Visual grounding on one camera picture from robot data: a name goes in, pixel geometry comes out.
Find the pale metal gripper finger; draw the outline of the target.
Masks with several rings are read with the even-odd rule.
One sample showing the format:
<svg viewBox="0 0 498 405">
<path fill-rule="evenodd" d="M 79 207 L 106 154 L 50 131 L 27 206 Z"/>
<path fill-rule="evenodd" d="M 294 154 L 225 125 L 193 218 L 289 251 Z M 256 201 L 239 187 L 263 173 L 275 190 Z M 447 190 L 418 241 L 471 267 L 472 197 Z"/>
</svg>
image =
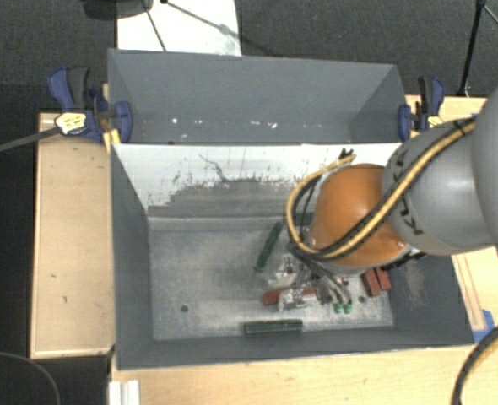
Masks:
<svg viewBox="0 0 498 405">
<path fill-rule="evenodd" d="M 307 307 L 305 289 L 286 289 L 278 297 L 278 311 L 291 311 Z"/>
<path fill-rule="evenodd" d="M 291 257 L 283 257 L 268 276 L 271 288 L 288 288 L 296 276 L 296 265 Z"/>
</svg>

